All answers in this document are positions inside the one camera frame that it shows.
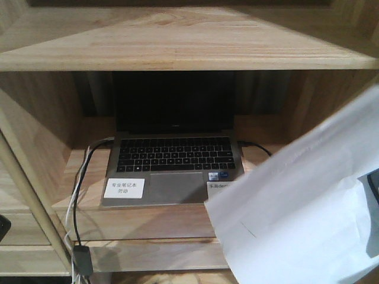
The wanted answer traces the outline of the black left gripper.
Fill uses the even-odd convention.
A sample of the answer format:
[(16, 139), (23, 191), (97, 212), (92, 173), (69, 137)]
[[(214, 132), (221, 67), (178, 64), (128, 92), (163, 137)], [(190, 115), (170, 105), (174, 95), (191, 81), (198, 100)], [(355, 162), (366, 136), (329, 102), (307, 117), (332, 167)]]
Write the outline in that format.
[(3, 240), (11, 228), (11, 221), (3, 215), (0, 215), (0, 240)]

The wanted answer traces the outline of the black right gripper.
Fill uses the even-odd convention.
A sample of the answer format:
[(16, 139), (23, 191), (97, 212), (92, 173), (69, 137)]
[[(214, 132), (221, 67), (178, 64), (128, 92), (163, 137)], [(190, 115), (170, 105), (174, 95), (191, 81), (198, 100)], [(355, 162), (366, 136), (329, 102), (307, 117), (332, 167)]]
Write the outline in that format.
[(379, 192), (378, 192), (378, 187), (379, 187), (379, 170), (375, 170), (369, 174), (367, 174), (367, 181), (369, 184), (369, 187), (375, 197), (375, 200), (379, 204)]

